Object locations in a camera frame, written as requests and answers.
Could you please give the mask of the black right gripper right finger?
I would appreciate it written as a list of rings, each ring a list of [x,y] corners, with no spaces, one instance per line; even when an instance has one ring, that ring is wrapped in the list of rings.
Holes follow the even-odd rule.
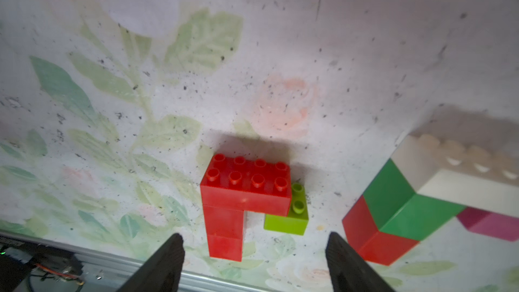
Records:
[[[338,233],[330,233],[325,255],[334,292],[394,292]]]

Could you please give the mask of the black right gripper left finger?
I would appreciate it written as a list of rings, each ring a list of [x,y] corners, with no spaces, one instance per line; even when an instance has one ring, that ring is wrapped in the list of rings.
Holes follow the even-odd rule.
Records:
[[[184,261],[183,238],[175,233],[117,292],[178,291]]]

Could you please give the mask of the red square lego brick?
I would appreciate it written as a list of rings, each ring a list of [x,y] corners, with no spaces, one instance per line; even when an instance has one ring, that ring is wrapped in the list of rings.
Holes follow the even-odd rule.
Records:
[[[208,249],[211,258],[241,262],[243,239],[208,235]]]

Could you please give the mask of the lime green lego brick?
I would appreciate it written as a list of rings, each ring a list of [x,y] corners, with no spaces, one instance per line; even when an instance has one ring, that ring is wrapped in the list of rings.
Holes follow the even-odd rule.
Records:
[[[308,204],[305,188],[300,182],[291,185],[292,199],[286,216],[266,214],[264,229],[292,235],[304,235],[309,221]]]

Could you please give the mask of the dark green lego brick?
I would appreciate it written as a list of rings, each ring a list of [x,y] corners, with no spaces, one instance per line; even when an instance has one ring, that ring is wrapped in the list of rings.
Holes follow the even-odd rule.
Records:
[[[423,241],[466,209],[464,205],[415,192],[389,159],[363,197],[379,231]]]

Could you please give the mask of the small red lego brick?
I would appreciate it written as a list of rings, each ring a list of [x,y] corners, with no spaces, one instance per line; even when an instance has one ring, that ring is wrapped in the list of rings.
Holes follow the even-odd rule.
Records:
[[[242,239],[245,226],[245,212],[203,205],[205,229],[208,235]]]

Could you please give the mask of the long red lego brick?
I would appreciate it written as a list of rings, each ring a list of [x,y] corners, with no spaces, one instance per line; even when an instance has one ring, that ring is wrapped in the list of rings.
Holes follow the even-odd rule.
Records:
[[[286,216],[292,200],[291,169],[284,162],[212,157],[200,183],[204,205]]]

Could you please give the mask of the white lego brick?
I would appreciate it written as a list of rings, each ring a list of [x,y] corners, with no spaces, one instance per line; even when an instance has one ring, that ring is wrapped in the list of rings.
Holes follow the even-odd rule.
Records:
[[[518,160],[429,134],[407,136],[391,155],[416,193],[518,217]]]

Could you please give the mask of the magenta lego brick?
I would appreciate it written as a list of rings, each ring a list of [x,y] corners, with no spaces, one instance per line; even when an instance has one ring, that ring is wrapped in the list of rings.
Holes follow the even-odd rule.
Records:
[[[467,207],[457,219],[472,233],[511,242],[518,240],[518,218]]]

